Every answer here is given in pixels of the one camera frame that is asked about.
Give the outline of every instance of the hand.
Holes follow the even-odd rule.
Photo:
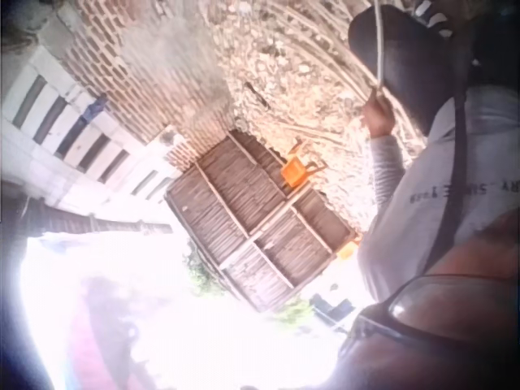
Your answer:
[[[362,113],[370,138],[385,137],[392,133],[396,125],[392,104],[384,95],[378,96],[377,89],[372,89]]]

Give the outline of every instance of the green plant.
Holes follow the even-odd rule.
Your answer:
[[[297,329],[304,325],[313,314],[314,311],[309,301],[295,297],[275,314],[274,319],[288,329]]]
[[[188,275],[192,281],[195,295],[199,297],[222,296],[224,294],[223,287],[206,268],[195,243],[189,241],[188,246],[190,253],[184,257],[184,264],[188,268]]]

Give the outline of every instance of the gray shirt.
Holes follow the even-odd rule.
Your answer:
[[[468,91],[468,172],[459,244],[520,205],[520,105],[498,87]],[[437,113],[426,149],[405,172],[393,136],[371,140],[378,215],[357,258],[376,301],[423,273],[444,212],[453,168],[455,110]]]

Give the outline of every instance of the bright sky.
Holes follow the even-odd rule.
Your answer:
[[[56,245],[60,241],[69,243],[66,253]],[[29,240],[21,288],[31,333],[57,389],[65,388],[64,335],[86,275],[105,275],[147,295],[171,298],[141,324],[134,356],[147,358],[150,370],[179,390],[243,384],[274,390],[328,377],[337,338],[293,336],[231,297],[193,297],[181,261],[186,250],[182,235],[112,232]]]

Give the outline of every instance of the eyeglasses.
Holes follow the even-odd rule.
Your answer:
[[[469,276],[412,279],[356,318],[340,357],[378,333],[427,353],[493,363],[515,356],[518,284]],[[513,335],[496,342],[496,335]]]

